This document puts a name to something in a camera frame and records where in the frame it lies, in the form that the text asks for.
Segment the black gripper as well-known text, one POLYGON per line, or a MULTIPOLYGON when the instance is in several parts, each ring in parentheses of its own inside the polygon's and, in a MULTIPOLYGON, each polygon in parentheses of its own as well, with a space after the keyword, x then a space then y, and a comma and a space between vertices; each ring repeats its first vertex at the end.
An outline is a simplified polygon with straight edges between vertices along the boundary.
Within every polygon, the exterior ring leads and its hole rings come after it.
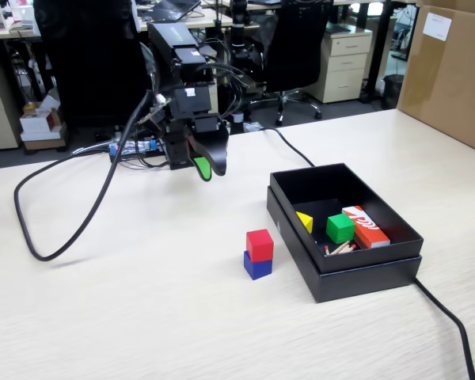
POLYGON ((228 130, 214 113, 182 114, 165 120, 164 148, 171 170, 196 167, 209 182, 226 174, 228 130))

